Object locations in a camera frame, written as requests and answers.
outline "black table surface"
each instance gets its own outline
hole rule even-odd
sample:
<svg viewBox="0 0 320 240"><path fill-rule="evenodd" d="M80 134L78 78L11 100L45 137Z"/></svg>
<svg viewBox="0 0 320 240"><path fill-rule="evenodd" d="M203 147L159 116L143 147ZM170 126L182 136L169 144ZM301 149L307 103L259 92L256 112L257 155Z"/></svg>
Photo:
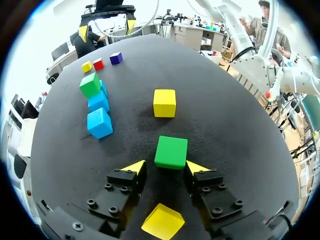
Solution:
<svg viewBox="0 0 320 240"><path fill-rule="evenodd" d="M111 65L109 56L116 52L122 52L123 62ZM101 57L105 68L97 74L107 87L114 133L97 140L87 132L88 100L79 85L87 75L81 65ZM175 90L175 118L154 117L155 89ZM155 35L100 48L62 71L35 127L34 200L44 199L52 209L60 206L95 228L85 213L87 199L103 189L108 172L146 160L145 187L121 239L156 239L141 225L158 203L185 220L173 240L209 239L186 190L183 171L167 173L154 164L160 135L188 139L187 160L222 171L233 195L243 200L246 214L259 210L270 218L287 200L298 206L293 160L254 96L210 60ZM282 224L278 234L284 230Z"/></svg>

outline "white robotic arm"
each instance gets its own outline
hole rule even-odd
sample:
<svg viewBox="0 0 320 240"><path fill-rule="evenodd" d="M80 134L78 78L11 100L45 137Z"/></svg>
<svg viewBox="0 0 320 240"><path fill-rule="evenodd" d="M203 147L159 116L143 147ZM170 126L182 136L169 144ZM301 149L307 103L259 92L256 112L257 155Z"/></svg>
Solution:
<svg viewBox="0 0 320 240"><path fill-rule="evenodd" d="M271 64L269 56L278 27L279 5L277 0L270 1L270 18L266 36L259 52L239 21L241 8L230 0L222 0L219 6L213 6L211 0L196 0L205 8L213 22L224 22L225 28L235 46L238 57L231 63L240 74L249 79L270 101L276 100L280 92L311 94L320 97L320 64L311 57L311 71L299 67L282 67Z"/></svg>

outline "small yellow cube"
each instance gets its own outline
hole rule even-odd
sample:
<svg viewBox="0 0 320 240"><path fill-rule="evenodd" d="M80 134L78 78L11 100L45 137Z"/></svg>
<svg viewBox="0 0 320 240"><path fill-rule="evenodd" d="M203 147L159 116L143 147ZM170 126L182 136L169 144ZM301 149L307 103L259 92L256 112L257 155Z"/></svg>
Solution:
<svg viewBox="0 0 320 240"><path fill-rule="evenodd" d="M176 115L176 91L156 89L153 98L153 111L156 118L174 118Z"/></svg>
<svg viewBox="0 0 320 240"><path fill-rule="evenodd" d="M90 61L85 62L84 64L82 64L82 70L83 73L87 73L92 69L92 64Z"/></svg>

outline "black shirt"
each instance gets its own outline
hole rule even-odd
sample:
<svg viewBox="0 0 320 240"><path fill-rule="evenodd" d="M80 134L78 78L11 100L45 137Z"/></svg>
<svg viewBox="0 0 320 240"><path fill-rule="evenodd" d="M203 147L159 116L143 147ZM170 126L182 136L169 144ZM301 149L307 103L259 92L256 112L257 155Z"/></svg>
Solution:
<svg viewBox="0 0 320 240"><path fill-rule="evenodd" d="M77 36L73 44L76 50L76 54L78 55L78 59L96 50L93 41L98 42L99 38L100 36L93 33L92 31L88 32L86 42L84 42L80 36Z"/></svg>

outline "dark hair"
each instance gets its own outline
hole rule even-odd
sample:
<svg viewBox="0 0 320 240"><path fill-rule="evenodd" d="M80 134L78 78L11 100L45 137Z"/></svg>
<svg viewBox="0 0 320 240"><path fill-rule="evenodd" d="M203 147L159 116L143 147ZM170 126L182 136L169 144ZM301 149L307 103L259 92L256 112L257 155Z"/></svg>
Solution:
<svg viewBox="0 0 320 240"><path fill-rule="evenodd" d="M260 7L266 7L266 8L270 8L270 2L269 1L264 1L264 0L260 0L259 1L259 5L260 5Z"/></svg>

